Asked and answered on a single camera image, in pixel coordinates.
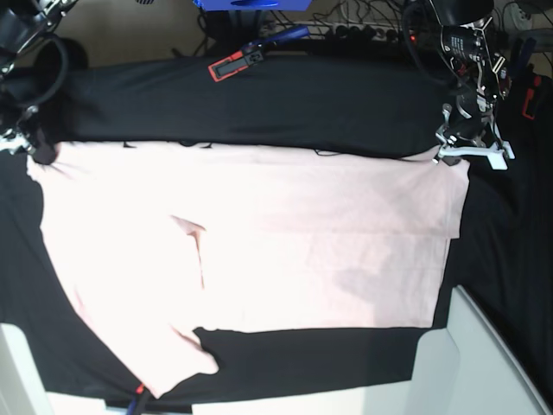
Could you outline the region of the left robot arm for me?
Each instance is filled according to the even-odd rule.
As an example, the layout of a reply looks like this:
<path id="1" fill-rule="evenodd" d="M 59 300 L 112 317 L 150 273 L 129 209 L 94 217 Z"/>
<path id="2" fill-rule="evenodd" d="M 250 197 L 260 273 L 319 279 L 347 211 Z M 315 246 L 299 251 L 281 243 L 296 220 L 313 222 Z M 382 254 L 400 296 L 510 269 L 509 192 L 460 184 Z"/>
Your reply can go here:
<path id="1" fill-rule="evenodd" d="M 442 107 L 435 161 L 484 157 L 505 170 L 515 155 L 501 137 L 498 111 L 511 88 L 508 61 L 493 23 L 492 1 L 408 1 L 401 33 L 419 71 L 454 96 Z"/>

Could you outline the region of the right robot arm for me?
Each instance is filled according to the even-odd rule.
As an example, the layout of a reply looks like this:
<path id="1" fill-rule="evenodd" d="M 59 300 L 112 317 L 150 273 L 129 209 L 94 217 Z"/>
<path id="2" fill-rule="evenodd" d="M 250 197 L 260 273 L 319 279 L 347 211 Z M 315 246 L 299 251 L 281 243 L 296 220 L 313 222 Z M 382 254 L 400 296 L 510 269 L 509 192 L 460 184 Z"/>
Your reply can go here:
<path id="1" fill-rule="evenodd" d="M 54 81 L 37 96 L 18 99 L 1 86 L 1 150 L 11 155 L 26 153 L 41 165 L 53 163 L 59 154 L 58 147 L 46 138 L 38 114 L 40 106 L 54 97 L 67 77 L 69 53 L 55 30 L 75 4 L 67 0 L 1 2 L 2 83 L 16 61 L 39 43 L 52 43 L 60 57 Z"/>

